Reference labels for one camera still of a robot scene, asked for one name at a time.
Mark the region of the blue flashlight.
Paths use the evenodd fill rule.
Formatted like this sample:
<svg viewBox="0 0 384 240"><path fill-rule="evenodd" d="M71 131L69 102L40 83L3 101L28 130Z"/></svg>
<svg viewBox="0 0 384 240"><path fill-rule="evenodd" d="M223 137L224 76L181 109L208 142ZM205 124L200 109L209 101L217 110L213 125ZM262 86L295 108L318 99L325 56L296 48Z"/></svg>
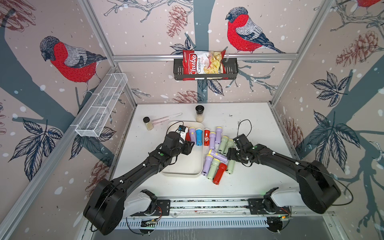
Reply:
<svg viewBox="0 0 384 240"><path fill-rule="evenodd" d="M202 146L204 143L204 140L203 140L203 130L201 128L196 129L196 139L197 139L197 146Z"/></svg>

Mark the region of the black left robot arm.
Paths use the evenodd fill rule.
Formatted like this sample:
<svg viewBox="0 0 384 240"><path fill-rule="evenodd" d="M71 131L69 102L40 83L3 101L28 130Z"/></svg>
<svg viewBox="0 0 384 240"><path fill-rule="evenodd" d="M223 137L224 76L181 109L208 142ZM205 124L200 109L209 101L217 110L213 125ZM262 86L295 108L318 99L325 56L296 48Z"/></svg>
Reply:
<svg viewBox="0 0 384 240"><path fill-rule="evenodd" d="M95 187L84 217L104 236L111 233L123 218L128 196L148 178L161 172L180 154L189 155L195 143L185 141L177 132L166 134L164 142L134 169L111 181L101 180Z"/></svg>

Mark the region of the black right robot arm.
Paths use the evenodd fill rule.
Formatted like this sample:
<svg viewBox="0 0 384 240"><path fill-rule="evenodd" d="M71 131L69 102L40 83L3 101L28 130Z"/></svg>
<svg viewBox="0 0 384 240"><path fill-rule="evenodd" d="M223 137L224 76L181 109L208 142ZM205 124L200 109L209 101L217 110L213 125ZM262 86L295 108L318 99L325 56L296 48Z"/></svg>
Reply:
<svg viewBox="0 0 384 240"><path fill-rule="evenodd" d="M230 148L228 160L256 163L273 168L299 184L300 199L310 210L323 214L341 196L341 190L320 162L296 161L270 148L247 143L237 149Z"/></svg>

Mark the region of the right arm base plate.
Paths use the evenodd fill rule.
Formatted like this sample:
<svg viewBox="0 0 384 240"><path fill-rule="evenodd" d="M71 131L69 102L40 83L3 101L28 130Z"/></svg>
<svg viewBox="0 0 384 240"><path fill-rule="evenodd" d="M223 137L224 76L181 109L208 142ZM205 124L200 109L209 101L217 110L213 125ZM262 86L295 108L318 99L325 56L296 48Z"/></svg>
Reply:
<svg viewBox="0 0 384 240"><path fill-rule="evenodd" d="M269 199L248 199L248 209L252 215L290 215L289 207L278 207Z"/></svg>

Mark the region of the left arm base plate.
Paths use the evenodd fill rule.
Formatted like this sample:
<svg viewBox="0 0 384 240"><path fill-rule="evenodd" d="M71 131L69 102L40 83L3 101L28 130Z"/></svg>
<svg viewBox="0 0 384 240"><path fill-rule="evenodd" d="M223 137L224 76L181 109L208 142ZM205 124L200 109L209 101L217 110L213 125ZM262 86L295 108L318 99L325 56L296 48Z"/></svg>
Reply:
<svg viewBox="0 0 384 240"><path fill-rule="evenodd" d="M170 200L157 200L150 203L149 207L144 212L138 212L131 217L160 217L168 216L170 214L171 201Z"/></svg>

